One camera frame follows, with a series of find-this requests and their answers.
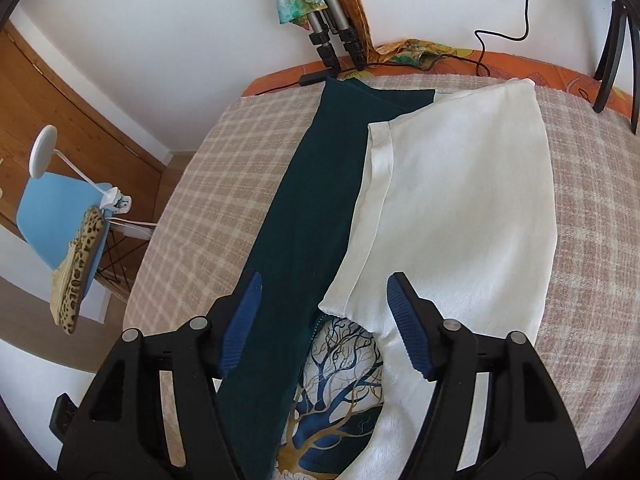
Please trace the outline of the white printed teal t-shirt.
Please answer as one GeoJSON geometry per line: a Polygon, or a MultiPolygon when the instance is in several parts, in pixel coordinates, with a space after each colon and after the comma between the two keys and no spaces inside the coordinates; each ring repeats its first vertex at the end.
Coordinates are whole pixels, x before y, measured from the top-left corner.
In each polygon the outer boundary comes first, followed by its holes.
{"type": "Polygon", "coordinates": [[[329,80],[247,259],[262,302],[218,406],[250,479],[267,479],[319,314],[369,332],[380,366],[336,384],[336,442],[370,441],[340,474],[395,479],[434,391],[387,305],[407,275],[474,332],[538,332],[556,245],[548,136],[533,81],[439,96],[329,80]],[[366,426],[360,402],[380,396],[366,426]]]}

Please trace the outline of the pink plaid bed blanket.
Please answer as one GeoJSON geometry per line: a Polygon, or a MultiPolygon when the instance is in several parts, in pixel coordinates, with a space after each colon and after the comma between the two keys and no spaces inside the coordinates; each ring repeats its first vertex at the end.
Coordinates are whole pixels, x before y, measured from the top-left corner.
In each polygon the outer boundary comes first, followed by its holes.
{"type": "MultiPolygon", "coordinates": [[[[228,294],[319,106],[320,86],[247,96],[206,136],[170,196],[125,322],[169,332],[228,294]]],[[[639,139],[626,116],[538,87],[558,244],[536,347],[586,460],[639,394],[639,139]]]]}

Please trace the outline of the leopard print cloth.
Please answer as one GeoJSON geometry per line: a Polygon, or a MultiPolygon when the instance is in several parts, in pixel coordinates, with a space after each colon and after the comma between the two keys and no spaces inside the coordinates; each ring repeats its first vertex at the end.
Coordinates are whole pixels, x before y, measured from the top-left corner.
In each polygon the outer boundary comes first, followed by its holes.
{"type": "Polygon", "coordinates": [[[67,246],[65,258],[52,273],[50,311],[54,324],[67,335],[73,335],[75,331],[81,301],[104,233],[102,211],[97,206],[89,207],[67,246]]]}

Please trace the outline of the light blue chair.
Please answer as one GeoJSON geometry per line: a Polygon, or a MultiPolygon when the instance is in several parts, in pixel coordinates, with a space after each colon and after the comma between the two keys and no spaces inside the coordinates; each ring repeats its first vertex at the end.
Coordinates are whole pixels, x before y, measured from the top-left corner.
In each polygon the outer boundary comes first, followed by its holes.
{"type": "Polygon", "coordinates": [[[67,254],[68,243],[80,228],[86,210],[99,206],[103,196],[92,185],[62,174],[46,172],[29,178],[16,213],[17,227],[32,252],[47,266],[38,272],[40,284],[32,292],[48,301],[51,274],[67,254]]]}

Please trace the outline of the orange floral bed sheet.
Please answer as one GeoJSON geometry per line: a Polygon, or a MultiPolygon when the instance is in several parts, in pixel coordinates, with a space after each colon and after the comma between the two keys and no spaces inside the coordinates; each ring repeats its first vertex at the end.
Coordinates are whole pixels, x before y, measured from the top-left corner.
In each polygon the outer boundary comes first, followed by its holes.
{"type": "MultiPolygon", "coordinates": [[[[477,50],[463,51],[462,58],[445,56],[428,73],[475,76],[476,61],[479,57],[480,51],[477,50]]],[[[591,76],[575,72],[569,68],[533,60],[532,58],[487,52],[482,58],[482,63],[489,70],[489,77],[497,79],[529,78],[537,86],[564,91],[572,96],[584,99],[589,104],[594,102],[600,89],[600,82],[591,76]]],[[[382,77],[425,73],[425,70],[420,70],[420,68],[410,65],[388,63],[372,64],[364,72],[357,72],[352,68],[352,62],[344,56],[341,58],[341,64],[343,66],[343,71],[340,75],[342,79],[352,76],[382,77]]],[[[242,96],[259,96],[271,91],[296,87],[301,76],[315,73],[319,70],[322,70],[321,63],[312,62],[261,76],[248,85],[242,96]]]]}

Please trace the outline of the grey folded tripod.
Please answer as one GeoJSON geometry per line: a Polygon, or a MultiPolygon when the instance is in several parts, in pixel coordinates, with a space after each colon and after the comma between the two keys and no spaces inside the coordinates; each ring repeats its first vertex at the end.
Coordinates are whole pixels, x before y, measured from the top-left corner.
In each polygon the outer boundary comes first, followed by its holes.
{"type": "Polygon", "coordinates": [[[364,70],[367,65],[363,46],[357,37],[356,30],[349,21],[340,0],[323,0],[326,8],[308,15],[312,33],[309,40],[316,47],[326,72],[336,76],[341,70],[340,61],[331,44],[330,35],[339,36],[343,47],[349,54],[357,70],[364,70]]]}

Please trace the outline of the colourful orange scarf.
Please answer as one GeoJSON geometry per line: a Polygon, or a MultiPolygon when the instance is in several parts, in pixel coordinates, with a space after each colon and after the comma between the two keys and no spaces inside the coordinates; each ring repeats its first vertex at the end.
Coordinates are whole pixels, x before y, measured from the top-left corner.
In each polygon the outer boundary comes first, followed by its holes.
{"type": "MultiPolygon", "coordinates": [[[[369,21],[362,1],[340,0],[340,3],[362,43],[367,65],[388,63],[429,70],[433,64],[445,56],[462,58],[463,51],[466,51],[413,38],[377,47],[372,41],[369,21]]],[[[326,8],[326,4],[323,0],[276,0],[276,7],[282,24],[295,24],[312,33],[308,15],[314,11],[322,11],[326,8]]]]}

